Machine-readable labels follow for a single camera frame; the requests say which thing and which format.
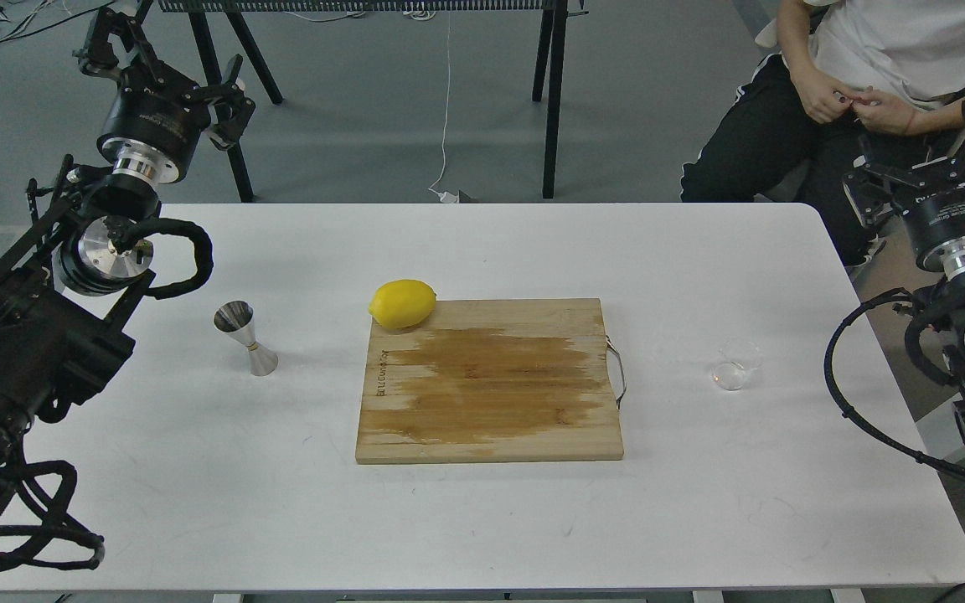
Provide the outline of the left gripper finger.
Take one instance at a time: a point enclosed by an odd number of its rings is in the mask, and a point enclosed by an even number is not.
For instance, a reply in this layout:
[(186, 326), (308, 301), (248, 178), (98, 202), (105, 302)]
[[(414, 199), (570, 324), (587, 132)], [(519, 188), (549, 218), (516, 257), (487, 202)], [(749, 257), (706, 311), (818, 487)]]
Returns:
[[(116, 83), (156, 83), (157, 57), (142, 30), (147, 11), (148, 8), (140, 7), (134, 14), (126, 14), (108, 7), (97, 8), (83, 46), (73, 53), (80, 72)], [(114, 37), (129, 58), (126, 66), (120, 65), (111, 41)]]
[(237, 81), (243, 64), (244, 57), (233, 56), (221, 83), (203, 85), (183, 93), (185, 107), (212, 106), (216, 111), (224, 111), (225, 116), (219, 116), (214, 125), (204, 128), (220, 152), (228, 152), (238, 144), (255, 111), (255, 103), (245, 95), (244, 88)]

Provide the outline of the person left hand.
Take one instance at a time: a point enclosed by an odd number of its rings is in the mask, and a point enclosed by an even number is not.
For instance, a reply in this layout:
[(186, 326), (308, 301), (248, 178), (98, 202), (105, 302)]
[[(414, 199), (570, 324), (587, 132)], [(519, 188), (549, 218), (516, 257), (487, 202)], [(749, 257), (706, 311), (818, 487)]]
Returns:
[(850, 96), (850, 107), (858, 122), (870, 132), (915, 135), (920, 114), (899, 96), (872, 88)]

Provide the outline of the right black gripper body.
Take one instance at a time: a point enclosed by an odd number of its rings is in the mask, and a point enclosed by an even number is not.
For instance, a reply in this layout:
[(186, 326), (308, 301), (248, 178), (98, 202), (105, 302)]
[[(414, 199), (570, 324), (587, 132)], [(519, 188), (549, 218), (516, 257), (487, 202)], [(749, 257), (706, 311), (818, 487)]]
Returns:
[(930, 272), (965, 271), (965, 169), (923, 163), (911, 169), (912, 186), (897, 190), (915, 263)]

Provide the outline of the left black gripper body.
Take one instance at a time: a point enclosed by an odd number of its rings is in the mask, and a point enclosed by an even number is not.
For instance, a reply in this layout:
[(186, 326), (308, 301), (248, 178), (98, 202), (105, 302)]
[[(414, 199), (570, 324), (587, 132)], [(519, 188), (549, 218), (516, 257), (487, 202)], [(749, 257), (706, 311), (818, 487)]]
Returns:
[(97, 149), (108, 162), (123, 152), (145, 149), (156, 157), (158, 183), (184, 179), (202, 134), (202, 113), (157, 88), (156, 77), (141, 65), (120, 72), (118, 91), (97, 138)]

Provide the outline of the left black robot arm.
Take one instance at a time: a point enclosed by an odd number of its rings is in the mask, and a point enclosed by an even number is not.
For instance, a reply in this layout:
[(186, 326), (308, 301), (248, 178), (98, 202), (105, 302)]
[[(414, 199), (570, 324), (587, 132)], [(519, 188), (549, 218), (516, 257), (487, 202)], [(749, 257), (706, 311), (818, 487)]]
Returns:
[(187, 175), (203, 135), (233, 148), (255, 104), (237, 83), (240, 56), (210, 85), (158, 58), (149, 8), (96, 9), (76, 56), (117, 85), (97, 140), (105, 165), (66, 156), (51, 186), (30, 182), (31, 226), (0, 257), (0, 572), (102, 562), (104, 539), (69, 515), (75, 468), (27, 461), (24, 435), (103, 392), (134, 351), (124, 326), (142, 298), (189, 294), (214, 270), (206, 230), (162, 217), (157, 188)]

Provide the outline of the person right hand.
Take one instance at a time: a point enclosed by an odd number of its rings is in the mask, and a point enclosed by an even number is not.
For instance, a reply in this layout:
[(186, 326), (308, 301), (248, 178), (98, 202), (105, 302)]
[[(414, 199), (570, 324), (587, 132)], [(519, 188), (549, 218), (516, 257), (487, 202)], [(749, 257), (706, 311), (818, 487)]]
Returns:
[(835, 122), (853, 105), (854, 92), (816, 66), (790, 64), (789, 72), (805, 114), (817, 125)]

